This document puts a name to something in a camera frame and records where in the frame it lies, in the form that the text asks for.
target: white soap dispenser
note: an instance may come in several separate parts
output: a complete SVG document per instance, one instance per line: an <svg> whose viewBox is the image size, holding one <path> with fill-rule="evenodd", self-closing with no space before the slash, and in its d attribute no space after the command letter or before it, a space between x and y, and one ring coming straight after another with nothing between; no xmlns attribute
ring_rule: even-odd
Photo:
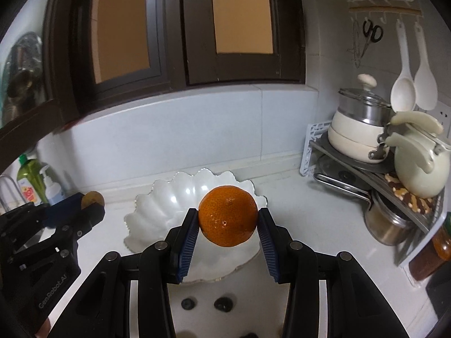
<svg viewBox="0 0 451 338"><path fill-rule="evenodd" d="M44 184L46 186L46 197L50 203L50 206L53 206L55 203L61 202L66 198L63 189L59 185L59 183L53 181L47 174L46 171L49 168L48 165L43 166L39 173L44 177Z"/></svg>

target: white spoon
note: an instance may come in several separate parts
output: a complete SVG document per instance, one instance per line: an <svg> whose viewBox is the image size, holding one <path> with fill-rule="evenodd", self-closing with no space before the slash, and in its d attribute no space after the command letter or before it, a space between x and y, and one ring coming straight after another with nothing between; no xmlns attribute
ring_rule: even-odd
<svg viewBox="0 0 451 338"><path fill-rule="evenodd" d="M393 84L390 101L395 112L406 112L415 107L416 93L412 74L410 73L409 49L407 48L405 26L399 19L396 22L396 32L398 33L402 70Z"/></svg>
<svg viewBox="0 0 451 338"><path fill-rule="evenodd" d="M437 82L429 67L425 34L418 22L415 23L415 35L417 36L418 50L420 52L420 67L414 80L417 104L421 109L433 110L437 105Z"/></svg>

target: pot handle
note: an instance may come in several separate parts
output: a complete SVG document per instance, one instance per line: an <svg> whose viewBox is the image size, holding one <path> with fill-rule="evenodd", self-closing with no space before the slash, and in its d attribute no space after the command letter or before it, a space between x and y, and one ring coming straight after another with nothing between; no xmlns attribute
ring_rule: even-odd
<svg viewBox="0 0 451 338"><path fill-rule="evenodd" d="M433 116L423 112L398 112L390 120L390 124L397 126L403 123L412 123L428 133L439 135L443 133L443 126Z"/></svg>
<svg viewBox="0 0 451 338"><path fill-rule="evenodd" d="M399 133L393 133L387 137L385 143L388 146L402 147L412 156L413 161L426 173L430 174L434 170L434 160L429 155L425 147L418 141L404 137Z"/></svg>
<svg viewBox="0 0 451 338"><path fill-rule="evenodd" d="M327 186L333 187L335 189L338 189L340 192L344 194L353 195L355 197L363 199L364 201L367 201L371 206L371 196L369 192L367 192L366 190L354 187L350 184L328 177L327 175L321 173L315 173L313 174L313 177L318 182L326 184Z"/></svg>

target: scissors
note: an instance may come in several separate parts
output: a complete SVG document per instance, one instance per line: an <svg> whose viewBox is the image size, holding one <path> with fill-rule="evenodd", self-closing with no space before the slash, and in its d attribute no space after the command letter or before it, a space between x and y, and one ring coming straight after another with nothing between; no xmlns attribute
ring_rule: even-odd
<svg viewBox="0 0 451 338"><path fill-rule="evenodd" d="M365 46L362 51L362 55L360 58L362 58L368 48L368 46L371 43L377 43L379 42L382 37L384 36L384 29L380 25L374 25L371 20L365 20L364 26L363 26L364 36L366 38Z"/></svg>

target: green jar lid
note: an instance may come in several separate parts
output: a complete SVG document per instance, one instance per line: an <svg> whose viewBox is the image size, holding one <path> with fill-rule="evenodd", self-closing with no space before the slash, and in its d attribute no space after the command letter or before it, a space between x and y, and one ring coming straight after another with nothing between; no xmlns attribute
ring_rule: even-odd
<svg viewBox="0 0 451 338"><path fill-rule="evenodd" d="M28 158L26 157L25 154L22 154L19 156L19 163L20 165L24 165L24 163L26 163L28 161Z"/></svg>
<svg viewBox="0 0 451 338"><path fill-rule="evenodd" d="M445 222L443 223L443 226L445 227L446 232L451 237L451 212L448 212L446 214Z"/></svg>

